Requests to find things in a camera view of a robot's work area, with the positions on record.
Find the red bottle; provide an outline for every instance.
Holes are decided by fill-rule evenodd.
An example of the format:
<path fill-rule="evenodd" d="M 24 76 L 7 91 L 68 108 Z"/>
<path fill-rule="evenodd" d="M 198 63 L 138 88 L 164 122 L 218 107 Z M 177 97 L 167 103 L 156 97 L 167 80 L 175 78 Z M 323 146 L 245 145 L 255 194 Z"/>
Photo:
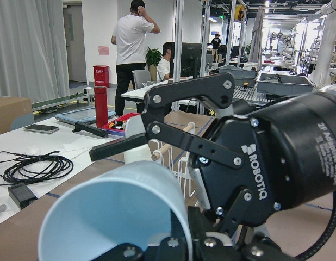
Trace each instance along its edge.
<path fill-rule="evenodd" d="M 108 123 L 108 99 L 107 88 L 105 86 L 94 87 L 94 97 L 96 103 L 97 128 L 101 128 Z"/>

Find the gray door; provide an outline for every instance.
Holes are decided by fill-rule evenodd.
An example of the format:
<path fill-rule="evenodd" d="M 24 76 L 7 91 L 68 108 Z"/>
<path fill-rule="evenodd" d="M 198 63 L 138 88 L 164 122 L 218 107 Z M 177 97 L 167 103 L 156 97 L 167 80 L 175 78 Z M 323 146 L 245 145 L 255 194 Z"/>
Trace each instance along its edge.
<path fill-rule="evenodd" d="M 63 8 L 69 80 L 86 82 L 85 44 L 83 37 L 82 7 Z"/>

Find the gray bin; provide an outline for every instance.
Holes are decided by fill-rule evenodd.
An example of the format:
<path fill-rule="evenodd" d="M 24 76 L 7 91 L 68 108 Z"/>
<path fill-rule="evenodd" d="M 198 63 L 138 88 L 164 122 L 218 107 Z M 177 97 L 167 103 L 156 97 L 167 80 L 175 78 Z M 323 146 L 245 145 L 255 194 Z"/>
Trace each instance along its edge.
<path fill-rule="evenodd" d="M 254 87 L 256 83 L 257 71 L 248 71 L 233 65 L 223 65 L 219 67 L 219 73 L 229 73 L 233 76 L 235 86 L 244 86 L 248 83 L 248 87 Z"/>
<path fill-rule="evenodd" d="M 268 79 L 277 76 L 277 74 L 262 73 L 257 82 L 257 92 L 272 95 L 299 95 L 313 90 L 314 84 L 306 76 L 279 75 L 282 82 Z"/>

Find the robotiq logo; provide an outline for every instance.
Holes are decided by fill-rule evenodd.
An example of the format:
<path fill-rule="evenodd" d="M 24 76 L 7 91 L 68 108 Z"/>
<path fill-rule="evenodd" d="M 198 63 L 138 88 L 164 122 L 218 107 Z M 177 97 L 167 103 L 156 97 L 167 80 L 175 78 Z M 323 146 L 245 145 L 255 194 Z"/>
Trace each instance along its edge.
<path fill-rule="evenodd" d="M 251 168 L 253 169 L 253 174 L 255 176 L 255 181 L 257 183 L 257 190 L 259 191 L 259 199 L 264 200 L 267 198 L 267 191 L 265 182 L 263 181 L 263 176 L 261 174 L 260 164 L 257 160 L 256 145 L 251 144 L 250 146 L 243 145 L 242 150 L 244 153 L 249 155 L 249 161 Z"/>

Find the bolt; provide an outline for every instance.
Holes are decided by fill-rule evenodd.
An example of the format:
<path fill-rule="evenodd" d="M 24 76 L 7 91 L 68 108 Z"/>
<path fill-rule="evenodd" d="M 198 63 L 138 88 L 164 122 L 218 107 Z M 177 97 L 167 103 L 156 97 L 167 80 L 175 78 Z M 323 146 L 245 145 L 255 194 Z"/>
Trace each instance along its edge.
<path fill-rule="evenodd" d="M 209 159 L 206 159 L 205 157 L 199 157 L 198 161 L 202 164 L 208 164 L 209 163 Z"/>
<path fill-rule="evenodd" d="M 153 134 L 158 134 L 161 132 L 161 128 L 158 125 L 155 125 L 152 127 L 152 133 Z"/>
<path fill-rule="evenodd" d="M 257 246 L 253 246 L 251 249 L 251 254 L 256 257 L 262 257 L 264 255 L 264 251 L 259 249 Z"/>
<path fill-rule="evenodd" d="M 252 197 L 253 196 L 249 192 L 244 194 L 244 200 L 245 201 L 250 201 L 252 199 Z"/>
<path fill-rule="evenodd" d="M 235 157 L 233 159 L 233 163 L 234 163 L 234 165 L 239 166 L 240 164 L 242 164 L 242 159 L 239 158 L 239 157 Z"/>
<path fill-rule="evenodd" d="M 160 103 L 162 101 L 162 97 L 159 96 L 158 94 L 156 94 L 155 96 L 153 96 L 153 102 L 154 103 Z"/>
<path fill-rule="evenodd" d="M 135 248 L 128 246 L 127 249 L 123 252 L 123 256 L 132 257 L 135 255 Z"/>
<path fill-rule="evenodd" d="M 206 238 L 204 244 L 209 247 L 216 246 L 216 240 L 214 238 Z"/>
<path fill-rule="evenodd" d="M 223 87 L 225 87 L 225 89 L 230 89 L 232 87 L 232 83 L 230 80 L 227 80 L 223 83 Z"/>
<path fill-rule="evenodd" d="M 256 118 L 251 118 L 250 119 L 250 125 L 253 127 L 258 127 L 259 126 L 259 121 Z"/>
<path fill-rule="evenodd" d="M 168 246 L 170 247 L 176 247 L 179 245 L 179 241 L 177 238 L 170 238 L 170 240 L 168 241 Z"/>
<path fill-rule="evenodd" d="M 223 207 L 217 207 L 215 214 L 221 216 L 223 214 Z"/>
<path fill-rule="evenodd" d="M 275 204 L 273 205 L 275 211 L 279 211 L 282 208 L 282 205 L 278 202 L 275 202 Z"/>

